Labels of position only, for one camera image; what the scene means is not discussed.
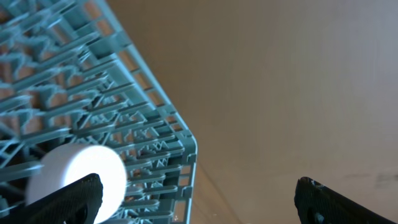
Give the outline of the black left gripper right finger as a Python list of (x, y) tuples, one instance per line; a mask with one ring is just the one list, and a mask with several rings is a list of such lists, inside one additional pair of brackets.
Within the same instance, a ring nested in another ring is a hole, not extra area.
[(301, 224), (396, 224), (309, 177), (297, 181), (294, 204)]

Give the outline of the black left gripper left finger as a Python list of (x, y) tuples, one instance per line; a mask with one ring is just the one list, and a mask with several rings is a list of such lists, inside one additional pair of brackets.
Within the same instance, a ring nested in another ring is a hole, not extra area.
[(93, 224), (102, 197), (103, 184), (92, 173), (1, 218), (1, 224)]

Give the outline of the pink bowl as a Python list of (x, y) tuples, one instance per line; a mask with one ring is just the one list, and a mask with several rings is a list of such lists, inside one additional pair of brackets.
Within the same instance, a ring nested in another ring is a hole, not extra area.
[(103, 202), (95, 223), (111, 218), (124, 200), (126, 168), (120, 156), (109, 147), (64, 144), (46, 153), (40, 163), (40, 172), (29, 177), (25, 190), (28, 205), (91, 173), (98, 174), (103, 184)]

